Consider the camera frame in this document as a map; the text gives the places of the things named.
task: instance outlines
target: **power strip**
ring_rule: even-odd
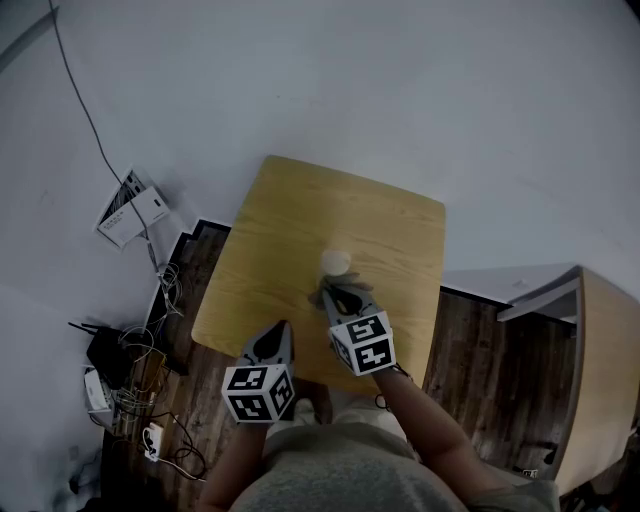
[[[149,423],[149,426],[142,430],[144,456],[153,462],[156,462],[160,456],[162,434],[164,434],[164,429],[155,423]]]

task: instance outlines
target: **person's leg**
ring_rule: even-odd
[[[329,390],[329,395],[333,406],[333,423],[367,423],[403,441],[407,440],[393,413],[376,406],[374,397],[334,389]]]
[[[267,439],[276,432],[280,432],[287,428],[300,427],[302,425],[316,425],[317,423],[316,411],[313,408],[311,400],[308,398],[301,398],[296,402],[293,421],[276,421],[267,431]]]

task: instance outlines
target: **wooden table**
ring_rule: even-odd
[[[624,453],[640,386],[640,304],[582,267],[515,302],[498,320],[532,311],[571,315],[568,306],[574,306],[577,345],[569,413],[551,475],[565,494]]]
[[[256,333],[291,322],[295,376],[373,394],[329,348],[328,321],[308,300],[325,249],[351,254],[394,330],[398,362],[422,384],[442,274],[441,203],[376,181],[268,157],[247,194],[207,287],[193,339],[237,357]]]

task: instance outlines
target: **t-shirt sleeve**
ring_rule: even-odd
[[[560,512],[560,498],[554,482],[538,480],[480,494],[466,506],[470,512]]]

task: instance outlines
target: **person's left arm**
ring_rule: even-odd
[[[204,484],[196,512],[229,510],[260,476],[269,425],[241,423]]]

